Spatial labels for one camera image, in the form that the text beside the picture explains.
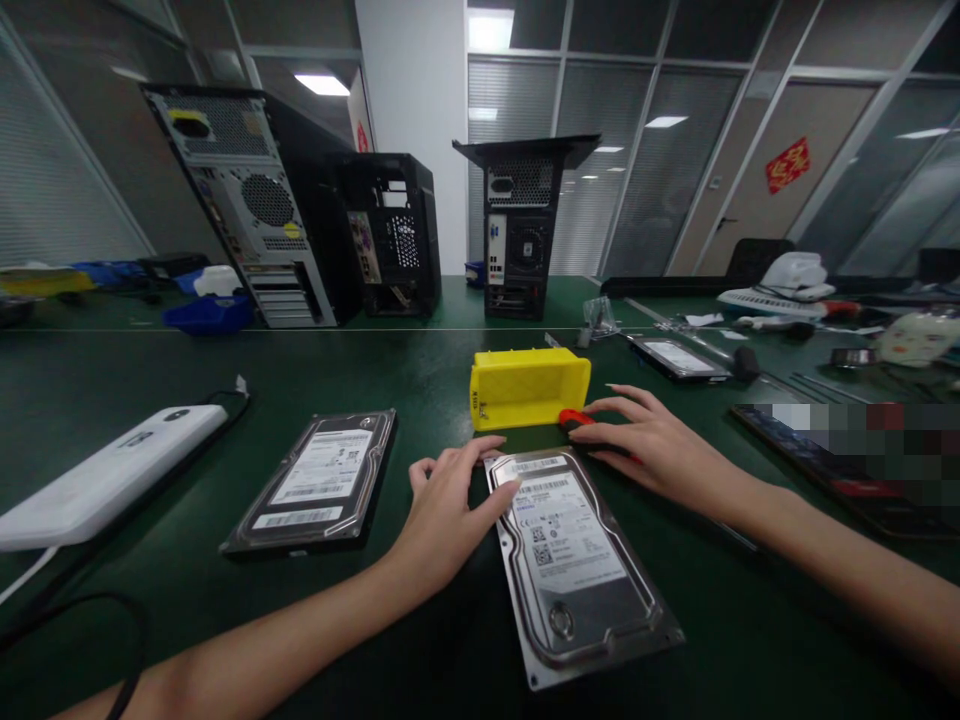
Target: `qr code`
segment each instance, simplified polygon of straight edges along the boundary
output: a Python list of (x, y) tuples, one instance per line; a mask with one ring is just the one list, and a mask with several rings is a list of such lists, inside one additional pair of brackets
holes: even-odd
[(533, 554), (537, 558), (537, 565), (549, 565), (553, 562), (553, 555), (547, 545), (534, 545)]

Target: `black computer case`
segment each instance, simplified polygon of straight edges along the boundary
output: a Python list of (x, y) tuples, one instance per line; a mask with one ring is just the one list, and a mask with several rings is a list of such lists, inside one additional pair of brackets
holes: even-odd
[(341, 159), (337, 177), (367, 315), (433, 315), (441, 292), (433, 174), (412, 155), (361, 153)]
[(259, 90), (141, 89), (264, 322), (353, 317), (362, 295), (328, 161), (349, 145)]
[(563, 171), (577, 168), (599, 144), (599, 135), (453, 141), (483, 170), (485, 315), (543, 320)]

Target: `yellow plastic bin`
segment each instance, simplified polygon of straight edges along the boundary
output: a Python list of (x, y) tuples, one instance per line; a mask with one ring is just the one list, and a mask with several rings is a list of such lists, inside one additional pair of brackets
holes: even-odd
[(0, 271), (0, 287), (11, 295), (52, 297), (62, 292), (95, 290), (85, 272), (73, 268), (12, 268)]
[(560, 411), (583, 409), (590, 361), (566, 348), (477, 353), (470, 415), (478, 431), (552, 425)]

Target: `finger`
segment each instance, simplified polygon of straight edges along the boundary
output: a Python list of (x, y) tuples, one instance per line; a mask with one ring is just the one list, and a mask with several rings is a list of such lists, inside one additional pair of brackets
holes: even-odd
[(592, 403), (587, 405), (583, 411), (585, 413), (603, 411), (618, 412), (630, 422), (643, 422), (644, 420), (653, 419), (653, 413), (651, 413), (645, 407), (638, 405), (632, 400), (627, 400), (626, 398), (620, 397), (594, 400)]
[(581, 425), (570, 432), (570, 439), (582, 443), (611, 443), (630, 452), (637, 452), (639, 433), (631, 430), (629, 425), (611, 425), (610, 423), (595, 423)]
[(617, 453), (610, 452), (609, 450), (603, 450), (602, 452), (598, 453), (590, 453), (590, 455), (595, 457), (597, 460), (605, 462), (614, 470), (619, 470), (628, 478), (639, 483), (648, 490), (656, 490), (653, 476), (650, 475), (650, 472), (645, 470), (642, 465), (635, 463), (633, 460), (625, 458), (623, 455), (617, 455)]
[(463, 446), (463, 450), (457, 456), (456, 463), (464, 470), (469, 471), (483, 453), (495, 450), (506, 441), (507, 439), (501, 435), (485, 435), (484, 437), (474, 438)]
[(615, 393), (626, 395), (628, 398), (636, 401), (654, 414), (673, 414), (667, 410), (667, 406), (657, 400), (657, 396), (649, 390), (643, 390), (641, 388), (634, 387), (633, 385), (617, 385), (616, 383), (608, 383), (607, 387), (613, 390)]
[(490, 497), (483, 501), (479, 507), (473, 510), (468, 516), (468, 521), (473, 526), (474, 537), (479, 543), (493, 524), (501, 515), (503, 515), (513, 502), (513, 496), (520, 489), (519, 480), (511, 480), (504, 483), (492, 493)]
[(417, 460), (413, 465), (410, 466), (410, 487), (413, 489), (413, 496), (416, 497), (417, 494), (427, 485), (427, 473), (432, 473), (437, 467), (437, 461), (433, 458), (423, 458), (422, 460)]
[(437, 467), (434, 472), (441, 472), (450, 463), (456, 460), (459, 454), (460, 448), (447, 448), (444, 450), (442, 453), (440, 453), (440, 457), (437, 458)]

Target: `red screwdriver handle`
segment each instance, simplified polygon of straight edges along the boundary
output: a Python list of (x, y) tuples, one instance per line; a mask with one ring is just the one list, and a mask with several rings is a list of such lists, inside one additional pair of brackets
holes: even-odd
[[(576, 430), (578, 427), (596, 424), (596, 420), (579, 410), (571, 410), (568, 408), (560, 411), (560, 429), (567, 434), (568, 440), (570, 433)], [(635, 463), (643, 465), (643, 460), (619, 445), (613, 445), (611, 443), (578, 443), (574, 440), (570, 440), (570, 444), (575, 448), (583, 450), (584, 452), (614, 452), (617, 455), (623, 455), (624, 457), (630, 458)]]

